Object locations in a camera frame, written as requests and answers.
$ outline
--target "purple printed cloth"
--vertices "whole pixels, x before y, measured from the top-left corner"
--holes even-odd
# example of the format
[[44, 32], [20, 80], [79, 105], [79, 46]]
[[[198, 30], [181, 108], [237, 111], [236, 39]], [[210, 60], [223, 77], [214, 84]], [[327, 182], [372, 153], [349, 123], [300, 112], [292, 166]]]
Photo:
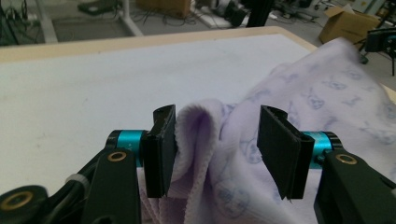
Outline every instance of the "purple printed cloth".
[[166, 224], [317, 223], [313, 204], [321, 171], [310, 170], [303, 200], [281, 201], [256, 147], [261, 105], [288, 112], [301, 131], [336, 133], [346, 150], [396, 181], [396, 105], [362, 71], [354, 47], [336, 39], [278, 66], [238, 104], [208, 99], [181, 109], [168, 196], [148, 199], [139, 174], [143, 218]]

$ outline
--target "brass screw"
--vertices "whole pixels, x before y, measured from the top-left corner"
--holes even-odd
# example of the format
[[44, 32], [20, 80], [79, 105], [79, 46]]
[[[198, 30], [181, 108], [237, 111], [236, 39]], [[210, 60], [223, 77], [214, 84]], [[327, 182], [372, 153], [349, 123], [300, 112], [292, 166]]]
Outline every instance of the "brass screw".
[[355, 158], [348, 156], [346, 154], [338, 154], [335, 156], [335, 158], [337, 160], [339, 160], [340, 162], [348, 164], [348, 165], [355, 165], [358, 163], [358, 161]]
[[122, 161], [125, 158], [126, 158], [125, 152], [113, 152], [107, 156], [107, 159], [109, 161]]
[[29, 203], [33, 198], [31, 191], [22, 191], [7, 197], [1, 202], [0, 208], [4, 211], [11, 211]]

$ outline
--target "cardboard box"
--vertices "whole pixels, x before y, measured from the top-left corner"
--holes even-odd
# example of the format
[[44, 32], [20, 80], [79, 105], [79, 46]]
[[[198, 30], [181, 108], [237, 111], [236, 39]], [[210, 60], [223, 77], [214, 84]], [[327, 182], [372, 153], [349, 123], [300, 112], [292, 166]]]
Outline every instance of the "cardboard box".
[[347, 12], [340, 7], [331, 7], [325, 11], [325, 14], [329, 20], [319, 35], [322, 43], [343, 37], [355, 44], [365, 39], [367, 32], [379, 24], [379, 20], [374, 16], [359, 12]]
[[147, 11], [186, 18], [190, 14], [191, 0], [136, 0], [136, 5]]

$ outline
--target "fabric fold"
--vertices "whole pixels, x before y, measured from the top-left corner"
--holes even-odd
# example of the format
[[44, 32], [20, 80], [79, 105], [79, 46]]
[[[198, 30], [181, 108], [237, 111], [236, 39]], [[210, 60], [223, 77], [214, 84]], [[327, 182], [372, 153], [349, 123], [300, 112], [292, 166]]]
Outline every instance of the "fabric fold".
[[256, 146], [261, 105], [286, 111], [300, 131], [336, 133], [346, 150], [396, 181], [396, 105], [363, 72], [353, 46], [336, 39], [263, 76], [238, 104], [211, 99], [180, 110], [168, 197], [147, 199], [141, 188], [145, 216], [172, 224], [317, 223], [321, 171], [309, 171], [303, 200], [280, 199]]

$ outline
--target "white table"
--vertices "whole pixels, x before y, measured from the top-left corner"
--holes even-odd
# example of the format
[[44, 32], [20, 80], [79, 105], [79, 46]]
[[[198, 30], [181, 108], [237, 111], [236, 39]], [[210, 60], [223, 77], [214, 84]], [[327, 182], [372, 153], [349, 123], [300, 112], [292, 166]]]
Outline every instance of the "white table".
[[113, 130], [149, 130], [163, 105], [237, 103], [314, 49], [277, 27], [0, 49], [0, 193], [52, 194]]

